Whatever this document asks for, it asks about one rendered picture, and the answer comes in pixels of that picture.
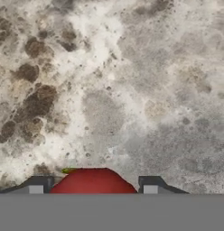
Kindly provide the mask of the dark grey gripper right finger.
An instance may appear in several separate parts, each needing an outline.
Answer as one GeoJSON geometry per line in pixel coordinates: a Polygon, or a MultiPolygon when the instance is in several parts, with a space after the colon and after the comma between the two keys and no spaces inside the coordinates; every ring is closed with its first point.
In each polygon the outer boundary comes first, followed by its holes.
{"type": "Polygon", "coordinates": [[[186,191],[168,185],[160,176],[139,176],[139,193],[142,194],[186,194],[186,191]]]}

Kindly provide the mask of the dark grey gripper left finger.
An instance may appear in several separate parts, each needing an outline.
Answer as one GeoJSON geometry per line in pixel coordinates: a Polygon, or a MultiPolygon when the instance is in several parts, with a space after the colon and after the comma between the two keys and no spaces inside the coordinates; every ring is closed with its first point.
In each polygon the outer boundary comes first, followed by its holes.
{"type": "Polygon", "coordinates": [[[0,194],[47,194],[53,186],[54,178],[51,176],[32,176],[18,186],[0,190],[0,194]]]}

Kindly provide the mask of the red bell pepper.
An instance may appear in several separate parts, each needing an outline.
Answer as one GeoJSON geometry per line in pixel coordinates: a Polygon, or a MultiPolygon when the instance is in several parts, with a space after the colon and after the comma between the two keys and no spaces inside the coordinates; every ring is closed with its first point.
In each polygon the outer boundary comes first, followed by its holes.
{"type": "Polygon", "coordinates": [[[52,189],[51,193],[121,194],[136,189],[118,173],[108,168],[74,169],[52,189]]]}

